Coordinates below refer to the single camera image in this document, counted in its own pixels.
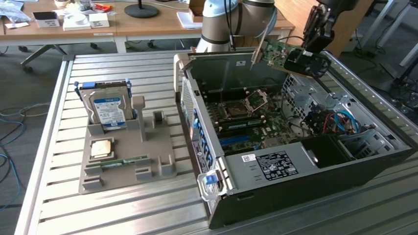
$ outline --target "gray carpet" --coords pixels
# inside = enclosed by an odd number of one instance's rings
[[[365,33],[370,27],[375,15],[363,19],[359,33]],[[370,40],[370,45],[363,50],[369,50],[374,45],[374,40],[378,38],[375,35]],[[373,59],[377,63],[389,63],[397,70],[403,71],[405,68],[399,67],[398,64],[402,58],[406,56],[410,49],[418,42],[418,33],[411,32],[405,28],[399,28],[393,38],[385,46],[387,52],[386,55],[378,54]],[[198,40],[184,40],[186,46],[195,46]],[[96,53],[116,53],[116,47],[113,43],[97,43],[99,50],[89,47],[88,44],[68,45],[63,46],[63,49],[69,54],[96,54]],[[155,41],[155,49],[147,47],[147,42],[139,44],[131,44],[131,51],[144,50],[174,50],[180,49],[179,40],[159,40]],[[39,47],[28,47],[31,51],[35,51]],[[20,62],[28,56],[28,53],[23,53],[17,50],[17,47],[11,47],[5,55],[0,56],[0,109],[12,107],[25,107],[35,103],[49,102],[52,97],[52,91],[55,87],[56,77],[60,70],[61,55],[55,51],[49,50],[41,57],[29,63],[33,67],[33,73],[25,74],[20,67]],[[340,60],[353,69],[354,72],[361,72],[367,69],[373,64],[359,59],[351,53],[345,53],[340,56]],[[381,67],[369,70],[361,74],[361,77],[374,86],[379,86],[382,82],[390,84],[391,78],[385,73],[381,73]],[[413,73],[413,77],[418,77],[418,69]],[[45,109],[39,108],[32,111],[31,114],[43,112]],[[20,179],[24,185],[28,184],[31,168],[33,159],[37,151],[37,144],[41,136],[43,125],[45,116],[27,118],[25,125],[27,129],[24,134],[16,141],[5,146],[8,154],[12,156],[16,163]],[[8,133],[16,124],[0,122],[0,138]],[[0,176],[4,175],[7,167],[0,168]],[[16,195],[16,180],[9,174],[5,181],[0,184],[0,205],[4,205],[11,198]],[[23,202],[24,190],[20,197],[15,201],[15,205]],[[0,211],[0,234],[13,234],[16,222],[19,218],[20,208],[9,208]]]

